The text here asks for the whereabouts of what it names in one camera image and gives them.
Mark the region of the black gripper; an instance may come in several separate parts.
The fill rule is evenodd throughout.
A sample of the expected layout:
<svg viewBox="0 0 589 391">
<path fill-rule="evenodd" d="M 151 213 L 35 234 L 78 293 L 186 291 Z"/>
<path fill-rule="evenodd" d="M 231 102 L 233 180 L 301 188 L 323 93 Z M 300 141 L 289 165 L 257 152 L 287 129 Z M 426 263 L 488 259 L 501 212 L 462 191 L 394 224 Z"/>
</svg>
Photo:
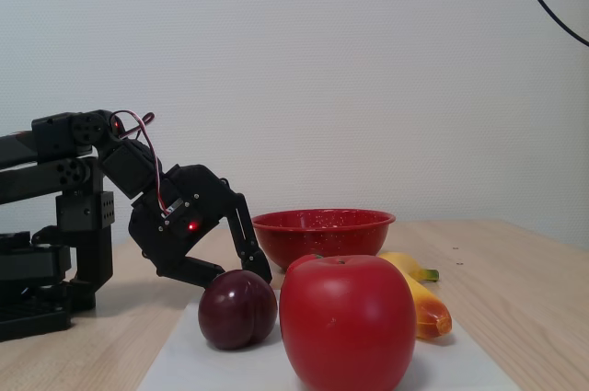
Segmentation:
<svg viewBox="0 0 589 391">
<path fill-rule="evenodd" d="M 271 283 L 270 264 L 262 251 L 242 193 L 232 193 L 225 181 L 202 165 L 174 166 L 161 189 L 172 208 L 163 213 L 150 190 L 133 203 L 129 234 L 156 274 L 207 289 L 225 270 L 187 253 L 226 217 L 241 268 Z"/>
</svg>

